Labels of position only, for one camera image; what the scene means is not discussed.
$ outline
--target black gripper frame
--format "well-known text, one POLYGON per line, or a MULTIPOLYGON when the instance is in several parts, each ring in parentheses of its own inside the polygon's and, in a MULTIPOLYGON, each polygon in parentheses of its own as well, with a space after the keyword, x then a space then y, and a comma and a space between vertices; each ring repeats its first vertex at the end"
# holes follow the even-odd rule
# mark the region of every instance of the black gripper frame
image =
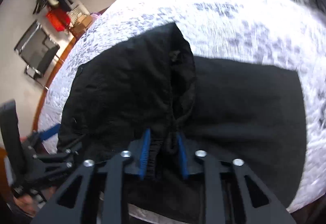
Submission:
POLYGON ((23 156, 27 172, 15 174, 16 180, 11 191, 16 198, 25 194, 31 197, 39 195, 46 202, 41 190, 62 183, 75 169, 75 159, 82 147, 74 142, 66 151, 57 154, 37 154, 27 139, 22 143, 23 156))
MULTIPOLYGON (((295 224, 292 216, 279 202, 276 196, 251 171, 246 163, 220 161, 210 153, 195 155, 196 143, 183 139, 186 146, 189 176, 204 174, 205 178, 205 215, 204 224, 225 224, 227 216, 225 207, 229 207, 228 223, 232 224, 295 224), (233 179, 233 191, 228 205, 222 191, 222 180, 225 176, 233 179), (257 201, 250 191, 250 186, 262 194, 257 201)), ((116 154, 104 166, 86 160, 57 190, 53 197, 35 216, 32 224, 93 224, 101 216, 102 224, 122 224, 126 215, 127 203, 122 198, 123 176, 135 172, 130 166, 137 163, 132 157, 116 154), (104 203, 98 212, 99 175, 104 175, 104 203)))

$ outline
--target white bedspread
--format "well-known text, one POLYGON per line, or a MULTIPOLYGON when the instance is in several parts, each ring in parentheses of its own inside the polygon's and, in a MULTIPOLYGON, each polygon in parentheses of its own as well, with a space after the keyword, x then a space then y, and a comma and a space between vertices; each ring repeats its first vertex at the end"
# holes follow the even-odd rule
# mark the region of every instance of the white bedspread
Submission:
MULTIPOLYGON (((177 23, 196 56, 298 71, 306 111, 307 153, 300 187, 288 211, 322 196, 326 190, 326 29, 313 12, 291 0, 117 0, 76 43, 55 76, 39 130, 61 121, 79 65, 171 21, 177 23)), ((44 146, 53 153, 56 143, 53 137, 44 146)))

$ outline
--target black hoodie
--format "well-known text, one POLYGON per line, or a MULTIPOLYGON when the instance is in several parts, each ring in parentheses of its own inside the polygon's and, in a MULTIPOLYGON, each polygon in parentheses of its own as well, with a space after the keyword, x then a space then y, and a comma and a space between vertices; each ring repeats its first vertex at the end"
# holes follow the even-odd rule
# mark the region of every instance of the black hoodie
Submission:
POLYGON ((146 179, 127 177, 124 188, 127 200, 141 208, 198 223, 203 179, 184 181, 175 167, 180 131, 221 159, 243 159, 284 206, 296 194, 306 130, 294 71, 193 57, 176 24, 154 28, 78 68, 58 151, 85 135, 83 160, 105 161, 146 128, 151 129, 146 179))

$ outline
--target drawstring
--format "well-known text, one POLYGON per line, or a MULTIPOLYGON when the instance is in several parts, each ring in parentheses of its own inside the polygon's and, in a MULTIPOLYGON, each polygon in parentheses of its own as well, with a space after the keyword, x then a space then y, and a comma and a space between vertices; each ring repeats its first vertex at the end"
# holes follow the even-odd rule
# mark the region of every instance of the drawstring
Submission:
POLYGON ((179 145, 178 145, 178 138, 177 132, 172 131, 169 132, 167 137, 164 139, 162 151, 166 154, 174 155, 178 152, 179 145))

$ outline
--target hood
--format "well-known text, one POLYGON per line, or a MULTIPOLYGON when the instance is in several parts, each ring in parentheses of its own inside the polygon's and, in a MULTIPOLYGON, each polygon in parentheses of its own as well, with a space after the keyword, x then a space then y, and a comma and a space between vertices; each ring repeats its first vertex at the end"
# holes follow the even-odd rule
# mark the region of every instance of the hood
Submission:
POLYGON ((157 154, 175 152, 191 114, 195 65, 175 23, 130 38, 81 65, 62 114, 58 150, 84 136, 82 158, 110 159, 151 129, 148 174, 157 154))

